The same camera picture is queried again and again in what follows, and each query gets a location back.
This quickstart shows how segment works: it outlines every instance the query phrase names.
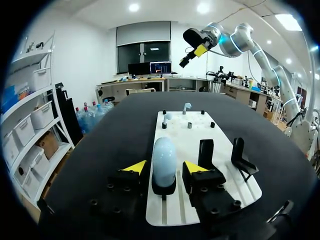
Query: white mounting plate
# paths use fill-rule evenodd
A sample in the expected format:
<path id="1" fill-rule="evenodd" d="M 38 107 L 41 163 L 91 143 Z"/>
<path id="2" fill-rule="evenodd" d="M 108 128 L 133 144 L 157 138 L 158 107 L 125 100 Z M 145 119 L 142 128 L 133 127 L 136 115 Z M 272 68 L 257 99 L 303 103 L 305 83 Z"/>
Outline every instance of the white mounting plate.
<path id="1" fill-rule="evenodd" d="M 182 111 L 167 113 L 172 114 L 172 119 L 167 121 L 167 128 L 162 129 L 164 115 L 162 111 L 158 112 L 153 145 L 162 137 L 168 137 L 173 142 L 177 156 L 176 188 L 172 195 L 166 196 L 166 201 L 162 201 L 162 197 L 152 190 L 153 167 L 151 164 L 145 214 L 149 224 L 179 226 L 200 222 L 196 209 L 191 207 L 185 189 L 182 167 L 184 161 L 198 164 L 199 144 L 203 139 L 213 139 L 212 163 L 223 173 L 226 179 L 224 188 L 234 200 L 241 201 L 241 208 L 261 198 L 262 191 L 254 176 L 245 182 L 240 171 L 231 163 L 233 145 L 207 112 L 204 115 L 200 111 L 187 111 L 186 115 L 183 115 Z M 192 123 L 191 129 L 188 128 L 188 122 Z M 215 122 L 214 128 L 211 128 L 211 122 Z"/>

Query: black clamp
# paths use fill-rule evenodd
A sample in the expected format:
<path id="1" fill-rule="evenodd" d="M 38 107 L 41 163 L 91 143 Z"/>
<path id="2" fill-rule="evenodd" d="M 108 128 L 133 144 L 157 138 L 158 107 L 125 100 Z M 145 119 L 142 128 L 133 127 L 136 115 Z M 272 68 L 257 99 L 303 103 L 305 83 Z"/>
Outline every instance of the black clamp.
<path id="1" fill-rule="evenodd" d="M 247 182 L 248 179 L 253 175 L 259 172 L 259 169 L 256 165 L 248 161 L 248 158 L 243 156 L 244 152 L 244 146 L 245 141 L 239 137 L 235 138 L 233 141 L 233 149 L 232 149 L 232 155 L 231 155 L 231 162 L 232 164 L 240 170 L 240 173 L 242 177 L 244 178 L 244 181 Z"/>

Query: black screen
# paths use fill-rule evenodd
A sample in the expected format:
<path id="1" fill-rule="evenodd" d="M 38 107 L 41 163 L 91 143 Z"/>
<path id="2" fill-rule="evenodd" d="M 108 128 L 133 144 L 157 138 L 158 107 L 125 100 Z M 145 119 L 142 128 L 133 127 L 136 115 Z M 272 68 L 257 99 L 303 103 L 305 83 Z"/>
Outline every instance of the black screen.
<path id="1" fill-rule="evenodd" d="M 129 74 L 147 75 L 150 74 L 150 62 L 128 64 Z"/>
<path id="2" fill-rule="evenodd" d="M 151 74 L 170 74 L 171 62 L 170 61 L 151 62 L 150 72 Z"/>

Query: yellow tape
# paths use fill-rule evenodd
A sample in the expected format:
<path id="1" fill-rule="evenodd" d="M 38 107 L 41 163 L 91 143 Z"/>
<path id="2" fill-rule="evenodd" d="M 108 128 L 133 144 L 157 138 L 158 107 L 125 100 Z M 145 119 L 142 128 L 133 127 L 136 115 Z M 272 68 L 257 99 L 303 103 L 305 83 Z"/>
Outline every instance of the yellow tape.
<path id="1" fill-rule="evenodd" d="M 186 164 L 186 167 L 188 168 L 190 174 L 192 173 L 195 173 L 195 172 L 198 172 L 198 171 L 201 171 L 201 172 L 206 172 L 206 171 L 209 171 L 208 169 L 205 169 L 201 166 L 198 166 L 192 162 L 189 162 L 189 161 L 184 161 L 185 164 Z"/>
<path id="2" fill-rule="evenodd" d="M 201 44 L 196 48 L 194 54 L 199 58 L 202 54 L 206 53 L 207 51 L 208 50 L 205 48 L 205 46 Z"/>
<path id="3" fill-rule="evenodd" d="M 122 169 L 122 171 L 134 171 L 134 172 L 138 172 L 139 175 L 140 175 L 146 162 L 147 162 L 147 160 L 143 160 L 141 162 L 136 163 L 135 165 L 132 165 L 132 166 L 129 166 L 129 167 L 125 168 L 125 169 Z"/>

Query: robotic arm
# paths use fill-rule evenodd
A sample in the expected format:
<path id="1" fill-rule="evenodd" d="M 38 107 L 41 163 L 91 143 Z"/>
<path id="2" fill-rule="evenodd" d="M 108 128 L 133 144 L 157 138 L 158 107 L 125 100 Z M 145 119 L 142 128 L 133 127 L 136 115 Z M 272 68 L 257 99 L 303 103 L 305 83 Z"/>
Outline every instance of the robotic arm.
<path id="1" fill-rule="evenodd" d="M 283 67 L 271 67 L 265 52 L 251 38 L 253 31 L 254 29 L 248 23 L 238 25 L 232 34 L 227 33 L 220 24 L 214 22 L 201 31 L 190 28 L 183 33 L 183 38 L 194 50 L 181 60 L 180 66 L 184 68 L 190 60 L 201 57 L 216 45 L 219 45 L 224 55 L 234 58 L 246 51 L 251 51 L 264 73 L 268 86 L 280 88 L 288 123 L 292 123 L 289 137 L 302 152 L 307 154 L 315 134 L 311 121 L 304 118 Z"/>

